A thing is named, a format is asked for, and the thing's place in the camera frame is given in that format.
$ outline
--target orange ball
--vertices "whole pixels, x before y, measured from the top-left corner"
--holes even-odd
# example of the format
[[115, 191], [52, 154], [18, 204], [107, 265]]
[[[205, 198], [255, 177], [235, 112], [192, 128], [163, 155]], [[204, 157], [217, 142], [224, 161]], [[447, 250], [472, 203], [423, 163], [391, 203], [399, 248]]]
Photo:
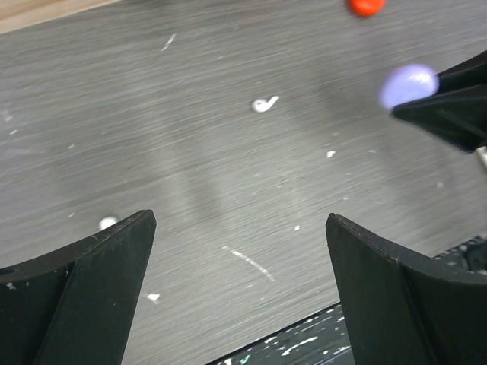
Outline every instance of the orange ball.
[[359, 17], [371, 17], [382, 10], [386, 0], [349, 0], [351, 10]]

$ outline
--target wooden surface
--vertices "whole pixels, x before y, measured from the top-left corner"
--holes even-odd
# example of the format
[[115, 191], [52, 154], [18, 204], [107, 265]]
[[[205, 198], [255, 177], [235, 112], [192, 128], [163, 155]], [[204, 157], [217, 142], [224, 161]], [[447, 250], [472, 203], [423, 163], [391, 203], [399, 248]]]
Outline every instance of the wooden surface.
[[5, 0], [0, 2], [0, 34], [115, 1], [117, 0]]
[[196, 364], [337, 301], [331, 212], [429, 255], [487, 230], [476, 156], [377, 106], [393, 67], [484, 51], [486, 16], [481, 0], [390, 0], [367, 20], [331, 0], [144, 0], [2, 36], [0, 267], [151, 208], [130, 354]]

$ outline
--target lavender ball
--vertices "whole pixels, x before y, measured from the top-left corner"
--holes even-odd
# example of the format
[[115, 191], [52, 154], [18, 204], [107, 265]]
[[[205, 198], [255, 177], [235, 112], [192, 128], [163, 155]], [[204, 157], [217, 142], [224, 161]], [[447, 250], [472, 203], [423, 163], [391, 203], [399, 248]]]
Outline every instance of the lavender ball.
[[434, 95], [440, 87], [436, 72], [425, 65], [396, 68], [382, 85], [379, 102], [386, 110]]

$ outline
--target black platform edge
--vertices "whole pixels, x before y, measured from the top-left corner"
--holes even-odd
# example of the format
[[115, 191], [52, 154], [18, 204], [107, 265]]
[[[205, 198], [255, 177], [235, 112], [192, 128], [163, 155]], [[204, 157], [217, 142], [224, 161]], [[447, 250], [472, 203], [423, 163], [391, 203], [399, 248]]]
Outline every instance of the black platform edge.
[[[469, 252], [485, 243], [476, 236], [435, 256], [449, 266], [469, 270]], [[478, 270], [487, 275], [485, 269]], [[340, 303], [333, 304], [207, 365], [309, 364], [355, 365]]]

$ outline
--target blurred ball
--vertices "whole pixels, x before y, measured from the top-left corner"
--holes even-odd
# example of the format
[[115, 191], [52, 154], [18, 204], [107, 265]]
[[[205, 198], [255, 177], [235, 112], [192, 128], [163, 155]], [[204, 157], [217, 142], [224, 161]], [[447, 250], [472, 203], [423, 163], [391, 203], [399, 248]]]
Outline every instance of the blurred ball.
[[382, 10], [386, 0], [349, 0], [350, 9], [359, 17], [371, 17]]
[[105, 230], [108, 227], [112, 227], [114, 224], [118, 222], [117, 217], [105, 217], [98, 223], [98, 230]]
[[440, 87], [436, 72], [425, 65], [396, 68], [382, 85], [379, 102], [386, 110], [434, 95]]

